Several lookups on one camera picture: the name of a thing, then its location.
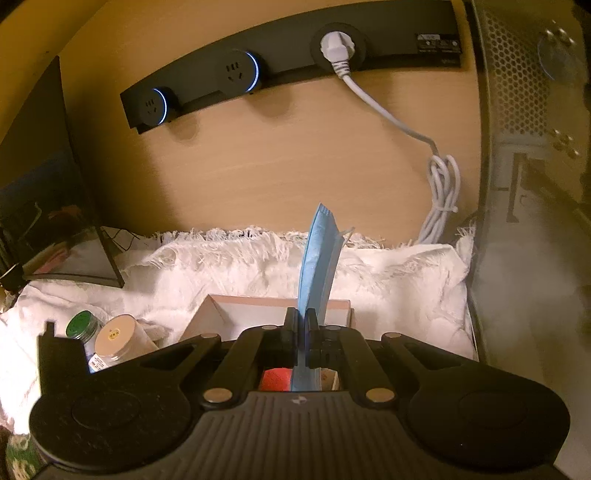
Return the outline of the red plastic packet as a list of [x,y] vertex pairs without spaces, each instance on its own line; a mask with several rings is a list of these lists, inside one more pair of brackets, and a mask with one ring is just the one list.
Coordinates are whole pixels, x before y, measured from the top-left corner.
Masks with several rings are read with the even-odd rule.
[[259,381],[259,391],[284,392],[290,391],[291,374],[290,368],[273,368],[263,372]]

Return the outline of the glass jar green lid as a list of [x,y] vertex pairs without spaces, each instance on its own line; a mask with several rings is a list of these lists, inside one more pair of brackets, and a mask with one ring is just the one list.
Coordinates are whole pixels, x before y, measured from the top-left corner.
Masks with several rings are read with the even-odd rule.
[[103,327],[103,322],[88,310],[74,315],[65,330],[66,337],[79,340],[85,350],[87,359],[95,354],[95,341]]

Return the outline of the black monitor screen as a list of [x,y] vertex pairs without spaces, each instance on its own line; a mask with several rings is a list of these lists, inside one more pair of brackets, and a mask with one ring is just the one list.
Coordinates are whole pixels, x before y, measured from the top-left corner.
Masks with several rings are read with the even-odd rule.
[[59,59],[1,142],[1,286],[36,279],[124,284],[72,148]]

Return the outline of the black wall power strip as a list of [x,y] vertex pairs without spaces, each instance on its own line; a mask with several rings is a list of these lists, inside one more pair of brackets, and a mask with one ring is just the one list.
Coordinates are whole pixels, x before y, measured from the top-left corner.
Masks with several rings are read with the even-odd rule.
[[374,1],[308,11],[252,27],[196,49],[124,90],[130,128],[144,133],[179,116],[262,88],[331,75],[325,35],[353,42],[353,70],[461,64],[449,1]]

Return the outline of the blue white tissue packet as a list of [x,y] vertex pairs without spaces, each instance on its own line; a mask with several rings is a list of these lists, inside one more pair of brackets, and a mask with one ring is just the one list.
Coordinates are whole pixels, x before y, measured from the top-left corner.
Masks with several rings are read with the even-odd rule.
[[97,373],[108,368],[108,365],[100,356],[93,354],[88,360],[88,368],[91,373]]

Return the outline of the clear jar beige lid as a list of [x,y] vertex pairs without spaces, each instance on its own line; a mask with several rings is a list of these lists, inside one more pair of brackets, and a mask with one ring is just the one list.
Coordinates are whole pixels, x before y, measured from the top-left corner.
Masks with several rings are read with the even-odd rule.
[[155,352],[158,347],[131,315],[123,314],[108,321],[95,341],[95,354],[108,367]]

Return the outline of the blue surgical face mask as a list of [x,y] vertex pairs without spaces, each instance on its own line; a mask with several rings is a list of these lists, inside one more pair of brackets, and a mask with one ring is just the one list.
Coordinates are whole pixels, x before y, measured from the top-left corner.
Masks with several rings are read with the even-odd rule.
[[305,314],[315,311],[318,324],[325,321],[332,281],[335,278],[339,256],[345,244],[345,235],[339,231],[332,211],[319,204],[315,211],[308,242],[301,260],[300,282],[297,294],[297,365],[291,374],[290,390],[294,392],[321,389],[321,373],[307,366],[308,326]]

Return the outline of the white textured cloth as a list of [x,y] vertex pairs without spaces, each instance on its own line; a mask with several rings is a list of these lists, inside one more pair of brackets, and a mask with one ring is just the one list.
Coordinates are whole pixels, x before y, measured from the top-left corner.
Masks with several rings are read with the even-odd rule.
[[[24,433],[39,398],[36,340],[46,321],[63,333],[78,312],[100,320],[130,314],[160,346],[176,342],[209,295],[293,299],[307,235],[256,227],[226,232],[166,232],[137,238],[116,263],[124,284],[112,288],[34,280],[1,316],[1,423]],[[456,245],[382,248],[353,235],[339,256],[332,298],[353,307],[353,324],[377,339],[398,331],[474,358],[466,278],[473,235]]]

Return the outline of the white power plug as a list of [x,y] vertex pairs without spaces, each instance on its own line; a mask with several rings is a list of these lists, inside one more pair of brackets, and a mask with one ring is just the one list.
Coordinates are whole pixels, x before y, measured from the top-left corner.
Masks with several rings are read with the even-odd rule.
[[341,31],[332,31],[325,34],[321,40],[321,52],[325,60],[329,61],[335,75],[342,79],[349,76],[349,60],[356,53],[355,43],[348,34]]

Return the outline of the pink cardboard gift box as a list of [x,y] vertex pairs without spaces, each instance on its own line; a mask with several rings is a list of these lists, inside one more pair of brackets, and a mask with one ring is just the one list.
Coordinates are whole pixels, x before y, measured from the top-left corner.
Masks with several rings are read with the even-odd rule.
[[[243,330],[250,327],[280,326],[287,308],[295,306],[296,299],[207,295],[178,341],[201,333],[217,333],[222,341],[235,340]],[[351,318],[349,300],[329,300],[325,324],[349,327]],[[322,369],[321,385],[322,391],[338,390],[338,373]]]

